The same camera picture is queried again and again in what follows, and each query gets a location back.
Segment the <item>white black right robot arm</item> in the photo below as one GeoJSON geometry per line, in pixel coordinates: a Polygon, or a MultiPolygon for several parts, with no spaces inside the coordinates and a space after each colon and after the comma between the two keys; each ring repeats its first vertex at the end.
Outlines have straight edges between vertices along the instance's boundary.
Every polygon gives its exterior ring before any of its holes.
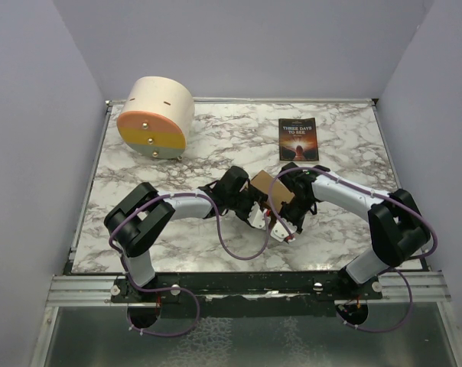
{"type": "Polygon", "coordinates": [[[276,223],[274,239],[289,242],[302,231],[307,213],[315,214],[318,203],[328,202],[364,220],[369,225],[371,246],[345,265],[338,274],[337,289],[347,298],[363,293],[366,282],[407,260],[432,241],[434,230],[422,217],[412,195],[404,189],[392,193],[375,190],[342,178],[316,165],[286,164],[277,178],[294,194],[280,210],[272,210],[276,223]]]}

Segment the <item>brown cardboard box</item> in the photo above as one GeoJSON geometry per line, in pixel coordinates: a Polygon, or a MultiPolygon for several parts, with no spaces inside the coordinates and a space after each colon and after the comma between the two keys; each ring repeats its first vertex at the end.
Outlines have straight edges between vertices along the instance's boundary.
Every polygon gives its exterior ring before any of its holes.
{"type": "Polygon", "coordinates": [[[261,170],[252,179],[251,185],[268,195],[265,206],[271,209],[274,206],[277,213],[281,211],[284,203],[290,203],[294,194],[279,180],[273,181],[273,176],[261,170]]]}

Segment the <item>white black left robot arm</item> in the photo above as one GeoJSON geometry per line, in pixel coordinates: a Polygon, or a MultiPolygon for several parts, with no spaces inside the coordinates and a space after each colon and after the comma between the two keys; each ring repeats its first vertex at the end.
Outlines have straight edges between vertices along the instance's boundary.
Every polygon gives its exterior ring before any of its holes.
{"type": "Polygon", "coordinates": [[[165,226],[179,219],[219,219],[232,211],[256,229],[266,227],[268,195],[251,184],[249,175],[232,166],[219,179],[188,193],[157,190],[140,183],[109,214],[103,223],[109,231],[109,245],[122,257],[129,273],[129,293],[138,301],[150,300],[155,292],[156,272],[150,247],[165,226]]]}

